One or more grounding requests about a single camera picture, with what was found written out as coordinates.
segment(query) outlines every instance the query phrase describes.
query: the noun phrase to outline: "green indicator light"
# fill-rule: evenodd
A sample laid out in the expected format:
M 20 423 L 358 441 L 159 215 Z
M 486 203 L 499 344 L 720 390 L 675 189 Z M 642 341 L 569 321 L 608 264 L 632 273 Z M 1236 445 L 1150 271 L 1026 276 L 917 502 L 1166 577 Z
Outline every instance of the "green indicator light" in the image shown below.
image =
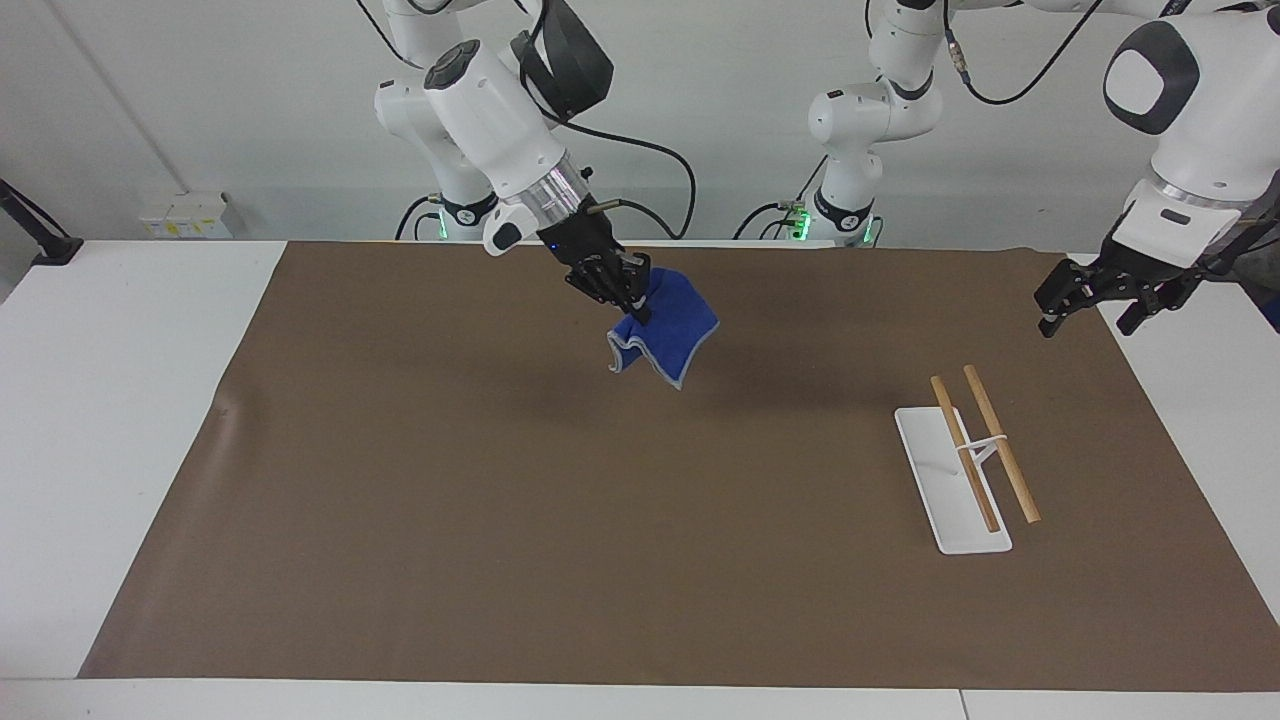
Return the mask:
M 809 228 L 813 225 L 813 217 L 809 215 L 808 210 L 800 210 L 800 217 L 796 222 L 799 224 L 791 232 L 791 238 L 800 242 L 809 240 Z

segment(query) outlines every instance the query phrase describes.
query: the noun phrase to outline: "white table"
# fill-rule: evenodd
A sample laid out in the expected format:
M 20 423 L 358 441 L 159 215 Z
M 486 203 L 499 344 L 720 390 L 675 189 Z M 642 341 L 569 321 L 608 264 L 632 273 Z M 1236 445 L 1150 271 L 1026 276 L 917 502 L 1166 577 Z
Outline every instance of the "white table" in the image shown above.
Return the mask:
M 93 242 L 0 305 L 0 717 L 1280 717 L 1280 694 L 73 680 L 283 249 Z M 1120 343 L 1280 616 L 1280 338 L 1206 286 Z

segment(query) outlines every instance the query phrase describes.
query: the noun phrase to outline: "black mount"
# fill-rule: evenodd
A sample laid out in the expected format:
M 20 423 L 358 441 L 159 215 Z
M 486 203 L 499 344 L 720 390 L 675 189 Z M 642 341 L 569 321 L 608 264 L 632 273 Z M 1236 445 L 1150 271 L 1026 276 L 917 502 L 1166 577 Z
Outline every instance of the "black mount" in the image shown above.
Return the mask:
M 613 61 L 568 3 L 545 3 L 541 40 L 547 61 L 531 47 L 527 31 L 511 41 L 511 50 L 552 114 L 568 119 L 608 97 L 613 85 Z
M 37 265 L 65 265 L 72 261 L 72 258 L 79 251 L 84 245 L 84 241 L 78 237 L 58 237 L 51 233 L 44 223 L 32 214 L 31 209 L 22 200 L 22 193 L 13 188 L 9 183 L 0 179 L 0 208 L 4 208 L 5 214 L 8 214 L 15 223 L 18 223 L 22 229 L 27 231 L 27 234 L 40 245 L 41 254 L 36 255 L 36 259 L 31 261 L 33 266 Z

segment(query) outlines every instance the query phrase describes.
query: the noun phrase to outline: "brown paper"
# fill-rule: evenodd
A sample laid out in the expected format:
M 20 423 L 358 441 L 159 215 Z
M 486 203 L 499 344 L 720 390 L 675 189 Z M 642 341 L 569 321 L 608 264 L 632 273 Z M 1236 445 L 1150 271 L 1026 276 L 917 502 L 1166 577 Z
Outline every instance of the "brown paper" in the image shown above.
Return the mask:
M 1280 691 L 1280 632 L 1056 258 L 660 250 L 684 392 L 538 249 L 288 247 L 81 676 Z M 974 363 L 1044 514 L 945 557 L 893 423 Z

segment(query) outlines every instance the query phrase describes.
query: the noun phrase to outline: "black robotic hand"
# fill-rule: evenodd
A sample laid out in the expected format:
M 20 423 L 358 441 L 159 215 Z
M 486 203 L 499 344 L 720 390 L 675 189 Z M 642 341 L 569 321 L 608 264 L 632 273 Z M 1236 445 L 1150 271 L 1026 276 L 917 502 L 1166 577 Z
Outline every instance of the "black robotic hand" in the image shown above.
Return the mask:
M 1062 260 L 1036 291 L 1036 302 L 1044 314 L 1039 323 L 1041 334 L 1053 337 L 1062 320 L 1085 307 L 1108 300 L 1132 300 L 1133 304 L 1116 322 L 1121 333 L 1132 336 L 1148 318 L 1187 305 L 1207 278 L 1228 274 L 1240 255 L 1280 224 L 1277 211 L 1280 209 L 1263 215 L 1221 252 L 1202 258 L 1188 269 L 1125 247 L 1108 234 L 1097 260 L 1088 265 Z
M 627 252 L 618 245 L 604 213 L 588 211 L 594 205 L 588 197 L 570 219 L 539 231 L 538 236 L 557 260 L 568 265 L 564 282 L 596 302 L 613 305 L 648 324 L 649 256 Z

